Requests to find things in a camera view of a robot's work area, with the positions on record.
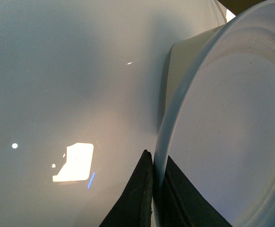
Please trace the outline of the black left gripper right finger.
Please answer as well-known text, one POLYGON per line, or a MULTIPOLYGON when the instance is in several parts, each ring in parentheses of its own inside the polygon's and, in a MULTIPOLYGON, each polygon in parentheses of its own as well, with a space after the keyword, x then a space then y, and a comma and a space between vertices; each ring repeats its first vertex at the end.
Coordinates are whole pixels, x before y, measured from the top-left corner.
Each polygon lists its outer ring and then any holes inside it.
POLYGON ((159 227, 230 227, 231 224, 200 194, 171 157, 164 178, 153 185, 159 227))

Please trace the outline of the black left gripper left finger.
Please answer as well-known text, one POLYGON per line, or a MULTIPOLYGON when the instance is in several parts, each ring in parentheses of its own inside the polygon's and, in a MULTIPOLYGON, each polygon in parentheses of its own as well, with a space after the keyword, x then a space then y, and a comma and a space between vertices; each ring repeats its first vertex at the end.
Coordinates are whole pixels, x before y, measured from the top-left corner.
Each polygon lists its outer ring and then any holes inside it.
POLYGON ((150 227, 152 187, 152 156, 144 150, 120 198, 100 226, 150 227))

